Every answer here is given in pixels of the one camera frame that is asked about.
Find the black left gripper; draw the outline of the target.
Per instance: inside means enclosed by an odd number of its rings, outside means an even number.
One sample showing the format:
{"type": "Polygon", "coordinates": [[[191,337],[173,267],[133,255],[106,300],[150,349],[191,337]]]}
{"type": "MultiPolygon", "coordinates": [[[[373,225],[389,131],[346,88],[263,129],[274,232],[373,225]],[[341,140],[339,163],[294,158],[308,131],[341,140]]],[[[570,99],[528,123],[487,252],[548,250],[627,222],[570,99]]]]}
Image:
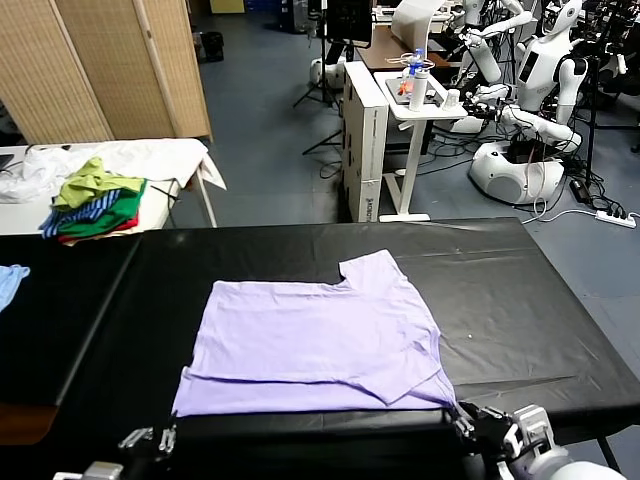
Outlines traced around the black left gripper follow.
{"type": "Polygon", "coordinates": [[[172,467],[171,457],[175,447],[177,426],[172,423],[161,431],[158,445],[150,442],[154,436],[153,427],[133,430],[118,443],[124,457],[122,479],[168,479],[172,467]]]}

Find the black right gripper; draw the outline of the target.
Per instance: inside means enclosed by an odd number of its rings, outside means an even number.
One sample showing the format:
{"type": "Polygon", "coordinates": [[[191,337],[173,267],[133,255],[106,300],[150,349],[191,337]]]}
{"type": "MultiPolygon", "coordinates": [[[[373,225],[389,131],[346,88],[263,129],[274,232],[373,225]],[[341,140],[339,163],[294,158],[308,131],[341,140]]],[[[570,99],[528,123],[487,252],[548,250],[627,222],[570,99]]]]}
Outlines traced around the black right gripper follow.
{"type": "Polygon", "coordinates": [[[450,417],[458,436],[467,441],[470,452],[488,456],[506,454],[504,438],[513,424],[508,413],[484,406],[473,420],[459,403],[455,403],[450,409],[450,417]]]}

